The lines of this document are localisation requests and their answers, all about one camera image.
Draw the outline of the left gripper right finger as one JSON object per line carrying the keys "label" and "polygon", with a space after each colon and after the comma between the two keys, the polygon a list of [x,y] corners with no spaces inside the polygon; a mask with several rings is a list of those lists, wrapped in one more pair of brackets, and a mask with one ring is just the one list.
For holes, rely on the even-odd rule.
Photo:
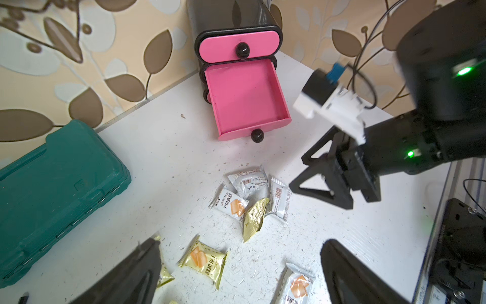
{"label": "left gripper right finger", "polygon": [[332,303],[407,303],[336,239],[321,249],[321,266]]}

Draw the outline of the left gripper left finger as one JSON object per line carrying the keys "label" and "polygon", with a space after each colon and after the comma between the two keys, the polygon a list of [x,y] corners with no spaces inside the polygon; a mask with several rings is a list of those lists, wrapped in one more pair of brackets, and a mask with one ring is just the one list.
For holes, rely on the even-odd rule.
{"label": "left gripper left finger", "polygon": [[72,303],[151,303],[161,271],[160,242],[149,238]]}

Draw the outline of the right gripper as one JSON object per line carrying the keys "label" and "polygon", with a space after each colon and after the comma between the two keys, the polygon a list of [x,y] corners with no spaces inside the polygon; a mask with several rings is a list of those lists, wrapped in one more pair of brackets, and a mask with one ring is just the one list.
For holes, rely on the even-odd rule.
{"label": "right gripper", "polygon": [[[314,154],[327,143],[331,143],[329,152],[314,158]],[[380,179],[365,165],[363,150],[336,126],[331,127],[301,159],[308,167],[289,185],[296,195],[341,209],[353,209],[352,191],[361,192],[368,203],[382,199]]]}

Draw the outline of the pink drawer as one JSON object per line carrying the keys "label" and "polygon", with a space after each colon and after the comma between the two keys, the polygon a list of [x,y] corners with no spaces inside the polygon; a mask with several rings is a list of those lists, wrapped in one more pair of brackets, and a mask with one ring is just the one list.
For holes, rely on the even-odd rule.
{"label": "pink drawer", "polygon": [[220,141],[264,133],[292,121],[272,60],[210,65],[205,70]]}
{"label": "pink drawer", "polygon": [[199,56],[206,63],[231,62],[273,55],[280,46],[276,31],[250,32],[203,39]]}

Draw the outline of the black pink drawer cabinet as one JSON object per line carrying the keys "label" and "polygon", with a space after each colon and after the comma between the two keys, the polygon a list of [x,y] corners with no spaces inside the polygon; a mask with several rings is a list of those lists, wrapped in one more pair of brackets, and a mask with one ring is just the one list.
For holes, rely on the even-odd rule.
{"label": "black pink drawer cabinet", "polygon": [[[272,60],[277,72],[275,55],[282,45],[283,34],[277,21],[273,18],[263,1],[187,1],[187,12],[194,38],[194,50],[199,63],[199,78],[203,88],[202,96],[211,106],[205,76],[205,70],[210,65],[268,58]],[[199,56],[199,45],[203,39],[269,30],[276,31],[280,36],[280,46],[273,55],[220,63],[206,63]],[[260,143],[265,138],[265,134],[260,130],[255,130],[249,138],[255,143]]]}

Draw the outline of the pink top drawer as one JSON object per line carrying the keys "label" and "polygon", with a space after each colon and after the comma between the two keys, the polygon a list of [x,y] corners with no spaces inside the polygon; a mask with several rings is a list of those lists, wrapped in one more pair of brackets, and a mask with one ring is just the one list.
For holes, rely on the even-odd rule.
{"label": "pink top drawer", "polygon": [[203,39],[199,56],[206,63],[231,62],[273,55],[280,46],[276,31],[250,32]]}

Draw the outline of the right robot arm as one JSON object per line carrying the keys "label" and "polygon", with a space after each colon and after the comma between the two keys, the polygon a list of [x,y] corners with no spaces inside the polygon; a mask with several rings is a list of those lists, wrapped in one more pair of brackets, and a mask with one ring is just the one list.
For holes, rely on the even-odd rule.
{"label": "right robot arm", "polygon": [[311,74],[294,107],[332,128],[302,156],[292,192],[350,210],[352,191],[380,201],[382,176],[485,155],[485,2],[453,1],[420,19],[396,54],[415,109],[369,127],[356,93]]}

